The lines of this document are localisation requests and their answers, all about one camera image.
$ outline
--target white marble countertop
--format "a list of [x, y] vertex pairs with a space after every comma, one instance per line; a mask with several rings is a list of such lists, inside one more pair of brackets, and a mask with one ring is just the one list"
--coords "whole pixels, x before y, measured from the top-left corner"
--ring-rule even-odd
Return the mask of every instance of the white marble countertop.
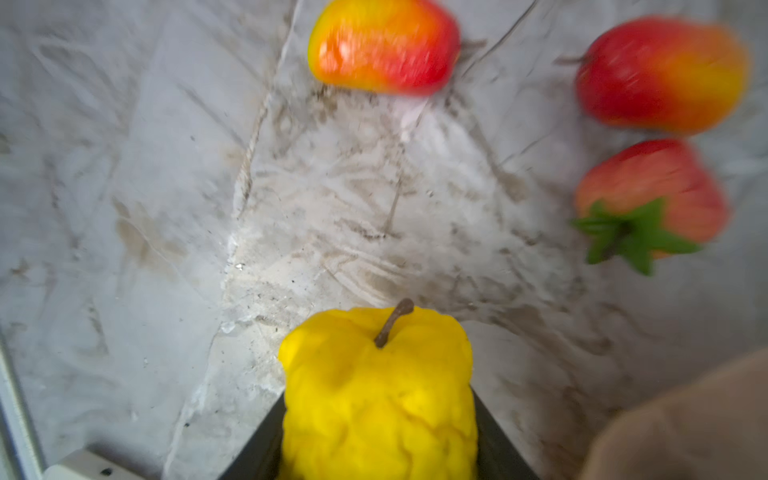
[[[542, 478], [572, 478], [617, 410], [766, 344], [768, 4], [445, 4], [474, 47], [421, 100], [312, 79], [323, 0], [0, 6], [0, 326], [48, 463], [90, 446], [215, 478], [283, 388], [280, 340], [329, 308], [460, 319]], [[694, 138], [733, 221], [650, 280], [582, 262], [571, 192], [644, 135], [584, 118], [552, 64], [645, 12], [719, 19], [756, 59]]]

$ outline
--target black holder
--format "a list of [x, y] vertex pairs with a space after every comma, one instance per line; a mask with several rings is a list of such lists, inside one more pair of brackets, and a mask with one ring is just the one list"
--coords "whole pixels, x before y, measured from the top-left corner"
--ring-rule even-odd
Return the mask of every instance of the black holder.
[[[478, 423], [478, 480], [538, 480], [477, 394], [474, 395]], [[286, 406], [281, 395], [243, 447], [243, 451], [219, 480], [277, 478], [285, 413]]]

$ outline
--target apple stem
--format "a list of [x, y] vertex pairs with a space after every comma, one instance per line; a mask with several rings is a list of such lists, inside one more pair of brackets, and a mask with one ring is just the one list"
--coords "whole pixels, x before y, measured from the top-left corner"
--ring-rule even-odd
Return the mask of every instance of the apple stem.
[[581, 65], [587, 61], [587, 57], [582, 55], [581, 57], [568, 57], [567, 55], [560, 55], [552, 63], [555, 65]]
[[389, 331], [392, 330], [392, 327], [395, 325], [395, 320], [403, 315], [408, 315], [412, 311], [413, 300], [410, 298], [404, 298], [400, 300], [400, 303], [397, 304], [395, 309], [392, 311], [392, 314], [386, 320], [382, 331], [379, 332], [379, 335], [377, 335], [376, 339], [374, 340], [377, 348], [383, 348], [384, 345], [386, 345], [386, 341], [389, 339]]

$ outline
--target green calyx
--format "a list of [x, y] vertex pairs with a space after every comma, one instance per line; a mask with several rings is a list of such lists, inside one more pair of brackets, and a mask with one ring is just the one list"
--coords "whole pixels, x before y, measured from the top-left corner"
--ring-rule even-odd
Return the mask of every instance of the green calyx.
[[653, 275], [652, 252], [670, 254], [695, 253], [701, 247], [661, 227], [664, 218], [664, 198], [642, 205], [628, 214], [615, 215], [605, 210], [598, 200], [589, 209], [589, 215], [571, 223], [592, 237], [587, 263], [594, 265], [621, 255], [638, 272]]

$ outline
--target strawberry stem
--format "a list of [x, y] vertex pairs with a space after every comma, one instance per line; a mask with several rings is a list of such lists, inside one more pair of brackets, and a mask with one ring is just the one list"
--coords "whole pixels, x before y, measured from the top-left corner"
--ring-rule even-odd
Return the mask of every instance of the strawberry stem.
[[573, 225], [592, 238], [587, 263], [595, 264], [621, 255], [635, 270], [653, 274], [653, 252], [694, 253], [699, 245], [662, 228], [665, 199], [659, 197], [628, 214], [613, 214], [603, 200], [594, 202], [586, 217]]

